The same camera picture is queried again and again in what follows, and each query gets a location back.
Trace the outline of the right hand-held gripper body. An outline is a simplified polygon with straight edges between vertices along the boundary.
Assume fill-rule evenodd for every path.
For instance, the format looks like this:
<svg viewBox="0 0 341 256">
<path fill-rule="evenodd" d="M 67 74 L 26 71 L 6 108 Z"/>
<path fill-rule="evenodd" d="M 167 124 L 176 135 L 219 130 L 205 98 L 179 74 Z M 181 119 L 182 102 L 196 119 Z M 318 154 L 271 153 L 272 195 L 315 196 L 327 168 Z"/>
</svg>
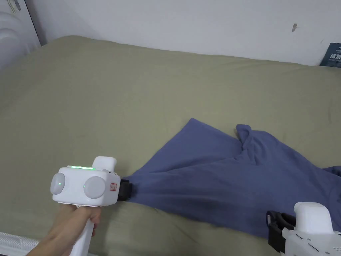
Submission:
<svg viewBox="0 0 341 256">
<path fill-rule="evenodd" d="M 267 212 L 268 244 L 281 256 L 340 256 L 341 233 L 333 230 L 328 209 L 298 202 L 296 216 Z"/>
</svg>

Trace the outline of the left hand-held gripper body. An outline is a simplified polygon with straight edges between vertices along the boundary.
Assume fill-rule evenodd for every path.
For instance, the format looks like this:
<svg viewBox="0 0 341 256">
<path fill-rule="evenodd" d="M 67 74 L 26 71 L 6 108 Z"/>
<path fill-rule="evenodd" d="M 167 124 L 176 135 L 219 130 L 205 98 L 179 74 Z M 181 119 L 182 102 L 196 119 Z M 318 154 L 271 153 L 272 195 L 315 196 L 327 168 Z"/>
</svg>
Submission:
<svg viewBox="0 0 341 256">
<path fill-rule="evenodd" d="M 116 159 L 98 156 L 91 167 L 62 167 L 53 176 L 50 191 L 54 201 L 77 207 L 103 207 L 131 198 L 133 184 L 115 172 Z"/>
</svg>

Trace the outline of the person's left hand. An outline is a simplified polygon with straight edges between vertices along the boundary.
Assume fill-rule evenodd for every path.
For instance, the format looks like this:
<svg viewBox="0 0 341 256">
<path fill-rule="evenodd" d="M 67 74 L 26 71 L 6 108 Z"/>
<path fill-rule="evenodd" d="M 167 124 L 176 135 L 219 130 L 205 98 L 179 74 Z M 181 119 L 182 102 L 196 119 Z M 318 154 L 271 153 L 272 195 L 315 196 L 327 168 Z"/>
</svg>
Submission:
<svg viewBox="0 0 341 256">
<path fill-rule="evenodd" d="M 94 224 L 92 236 L 95 236 L 101 212 L 100 207 L 77 208 L 74 205 L 61 204 L 51 230 L 37 247 L 38 255 L 69 256 L 88 220 Z"/>
</svg>

